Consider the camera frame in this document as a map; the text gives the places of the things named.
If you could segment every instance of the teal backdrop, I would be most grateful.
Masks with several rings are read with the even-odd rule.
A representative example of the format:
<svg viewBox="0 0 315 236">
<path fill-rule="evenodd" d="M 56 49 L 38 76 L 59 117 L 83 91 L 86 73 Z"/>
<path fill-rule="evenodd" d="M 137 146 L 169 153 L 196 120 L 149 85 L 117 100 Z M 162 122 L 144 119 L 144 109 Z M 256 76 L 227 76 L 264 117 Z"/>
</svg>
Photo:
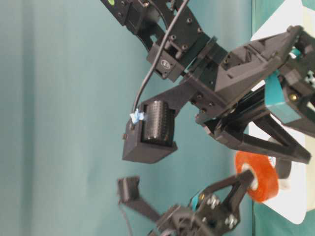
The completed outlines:
<svg viewBox="0 0 315 236">
<path fill-rule="evenodd" d="M 249 41 L 251 0 L 189 6 L 226 49 Z M 100 0 L 1 1 L 0 235 L 126 236 L 117 178 L 140 175 L 142 195 L 164 212 L 234 172 L 234 152 L 195 124 L 190 105 L 176 120 L 176 153 L 155 165 L 121 160 L 146 54 Z M 154 76 L 144 98 L 172 86 Z M 248 197 L 241 212 L 230 235 L 252 234 Z M 127 214 L 135 236 L 153 227 Z"/>
</svg>

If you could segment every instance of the black cable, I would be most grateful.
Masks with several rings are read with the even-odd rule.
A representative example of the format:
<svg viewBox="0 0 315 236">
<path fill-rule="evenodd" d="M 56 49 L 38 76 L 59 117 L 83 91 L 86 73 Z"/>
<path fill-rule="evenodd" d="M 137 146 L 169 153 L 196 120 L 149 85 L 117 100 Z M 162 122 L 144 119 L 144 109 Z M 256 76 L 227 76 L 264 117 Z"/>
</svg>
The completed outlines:
<svg viewBox="0 0 315 236">
<path fill-rule="evenodd" d="M 129 219 L 128 219 L 128 217 L 127 217 L 126 212 L 125 212 L 124 209 L 122 208 L 122 205 L 121 205 L 121 202 L 120 202 L 120 201 L 118 202 L 118 208 L 119 208 L 120 212 L 122 213 L 124 220 L 126 221 L 126 224 L 127 224 L 127 227 L 128 227 L 128 234 L 129 234 L 129 236 L 133 236 L 133 234 L 132 234 L 132 228 L 131 228 Z"/>
<path fill-rule="evenodd" d="M 139 91 L 138 91 L 138 93 L 137 93 L 137 95 L 136 95 L 136 98 L 135 98 L 134 104 L 133 104 L 133 108 L 132 108 L 132 113 L 134 113 L 134 112 L 136 111 L 137 106 L 138 106 L 138 103 L 139 103 L 139 100 L 140 100 L 140 96 L 141 96 L 141 94 L 142 94 L 142 92 L 143 92 L 145 86 L 147 85 L 148 81 L 150 80 L 150 78 L 151 78 L 153 72 L 154 72 L 155 69 L 156 69 L 156 66 L 157 66 L 158 61 L 159 61 L 159 59 L 160 59 L 160 57 L 161 57 L 162 51 L 163 51 L 163 49 L 164 49 L 164 47 L 165 47 L 165 44 L 166 44 L 166 42 L 167 42 L 167 40 L 168 40 L 168 37 L 169 37 L 171 31 L 173 30 L 173 28 L 174 28 L 174 26 L 175 26 L 175 24 L 176 24 L 178 18 L 180 17 L 181 13 L 183 12 L 183 10 L 185 9 L 185 7 L 187 6 L 188 2 L 189 2 L 189 0 L 184 0 L 184 2 L 182 3 L 181 7 L 179 8 L 179 10 L 178 10 L 176 16 L 175 16 L 174 19 L 172 20 L 172 23 L 170 24 L 169 28 L 167 29 L 167 31 L 166 31 L 166 33 L 165 33 L 165 35 L 164 35 L 164 38 L 163 38 L 163 40 L 162 40 L 161 46 L 160 46 L 160 48 L 159 48 L 159 50 L 158 50 L 158 52 L 157 52 L 157 56 L 156 56 L 156 58 L 154 59 L 154 62 L 153 62 L 153 64 L 152 64 L 152 66 L 151 66 L 149 72 L 147 73 L 146 77 L 145 77 L 144 80 L 142 81 L 141 87 L 140 87 L 140 89 L 139 89 Z"/>
</svg>

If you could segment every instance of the orange tape roll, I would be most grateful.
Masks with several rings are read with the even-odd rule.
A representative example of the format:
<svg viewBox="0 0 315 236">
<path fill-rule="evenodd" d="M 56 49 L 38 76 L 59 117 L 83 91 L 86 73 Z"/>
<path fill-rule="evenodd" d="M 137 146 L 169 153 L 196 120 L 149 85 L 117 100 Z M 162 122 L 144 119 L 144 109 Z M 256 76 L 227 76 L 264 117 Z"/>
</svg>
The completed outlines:
<svg viewBox="0 0 315 236">
<path fill-rule="evenodd" d="M 254 201 L 261 203 L 278 194 L 278 174 L 267 156 L 239 151 L 235 156 L 235 167 L 237 173 L 244 169 L 251 169 L 254 173 L 258 186 L 248 189 L 248 194 Z"/>
</svg>

